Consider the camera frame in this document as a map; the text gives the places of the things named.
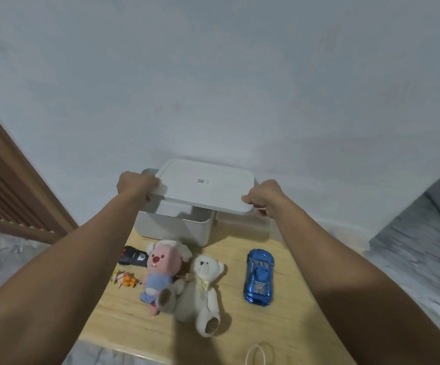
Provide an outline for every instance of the floor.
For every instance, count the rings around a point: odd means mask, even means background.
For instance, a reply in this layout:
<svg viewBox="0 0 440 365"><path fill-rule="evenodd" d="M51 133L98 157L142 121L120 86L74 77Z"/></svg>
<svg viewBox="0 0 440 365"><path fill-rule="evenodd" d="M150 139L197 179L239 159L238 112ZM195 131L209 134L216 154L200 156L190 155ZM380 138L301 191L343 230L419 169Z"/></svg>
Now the floor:
<svg viewBox="0 0 440 365"><path fill-rule="evenodd" d="M440 327L440 214L418 198L370 241L365 256L396 281ZM0 234L0 286L46 245ZM157 362L78 341L66 365L152 365Z"/></svg>

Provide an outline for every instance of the wooden table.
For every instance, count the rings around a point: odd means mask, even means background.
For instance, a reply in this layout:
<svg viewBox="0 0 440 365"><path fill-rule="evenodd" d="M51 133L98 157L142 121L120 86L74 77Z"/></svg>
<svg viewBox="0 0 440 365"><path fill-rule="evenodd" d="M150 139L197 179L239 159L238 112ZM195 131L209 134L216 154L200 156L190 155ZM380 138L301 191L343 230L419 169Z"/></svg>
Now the wooden table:
<svg viewBox="0 0 440 365"><path fill-rule="evenodd" d="M127 244L145 250L150 241L132 231ZM274 299L268 307L249 304L242 297L246 257L253 248L266 249L275 259ZM149 316L139 300L142 286L117 288L110 283L80 338L174 364L244 364L248 349L256 343L266 352L266 364L355 364L283 243L268 239L264 233L217 222L209 245L193 249L194 254L200 252L227 266L227 274L216 286L222 324L215 337L202 338L193 324L178 323L168 314ZM145 268L127 270L136 277L147 274ZM260 351L249 364L263 364Z"/></svg>

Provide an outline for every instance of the person's left arm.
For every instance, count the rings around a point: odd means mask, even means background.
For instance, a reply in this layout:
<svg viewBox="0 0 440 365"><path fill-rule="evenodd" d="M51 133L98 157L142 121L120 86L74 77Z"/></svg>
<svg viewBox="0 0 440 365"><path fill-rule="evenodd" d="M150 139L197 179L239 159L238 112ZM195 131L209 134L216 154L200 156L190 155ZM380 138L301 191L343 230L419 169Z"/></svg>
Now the person's left arm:
<svg viewBox="0 0 440 365"><path fill-rule="evenodd" d="M157 186L125 172L97 215L0 288L0 363L61 364L102 296L138 211Z"/></svg>

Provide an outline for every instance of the plush toy head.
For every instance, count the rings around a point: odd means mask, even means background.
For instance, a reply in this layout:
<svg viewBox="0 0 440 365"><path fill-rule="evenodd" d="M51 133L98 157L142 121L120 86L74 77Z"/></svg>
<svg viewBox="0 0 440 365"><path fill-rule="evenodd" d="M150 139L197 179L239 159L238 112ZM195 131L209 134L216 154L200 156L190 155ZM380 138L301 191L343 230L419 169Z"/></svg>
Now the plush toy head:
<svg viewBox="0 0 440 365"><path fill-rule="evenodd" d="M149 272L167 276L176 275L181 269L182 262L191 258L191 252L185 245L169 240L150 243L147 253Z"/></svg>
<svg viewBox="0 0 440 365"><path fill-rule="evenodd" d="M191 264L192 272L205 282L213 282L223 273L223 269L223 263L205 255L198 256Z"/></svg>

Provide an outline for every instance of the pink beaver plush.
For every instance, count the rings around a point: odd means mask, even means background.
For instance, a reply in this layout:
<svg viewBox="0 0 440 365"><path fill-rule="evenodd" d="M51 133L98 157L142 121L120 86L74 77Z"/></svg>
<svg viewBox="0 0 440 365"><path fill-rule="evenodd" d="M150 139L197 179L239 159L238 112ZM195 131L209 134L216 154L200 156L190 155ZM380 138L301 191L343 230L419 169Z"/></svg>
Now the pink beaver plush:
<svg viewBox="0 0 440 365"><path fill-rule="evenodd" d="M140 280L140 284L144 284L141 301L149 304L151 315L157 315L156 298L159 292L173 283L173 276L178 274L183 262L191 259L192 254L187 246L170 240L150 243L146 250L149 274Z"/></svg>

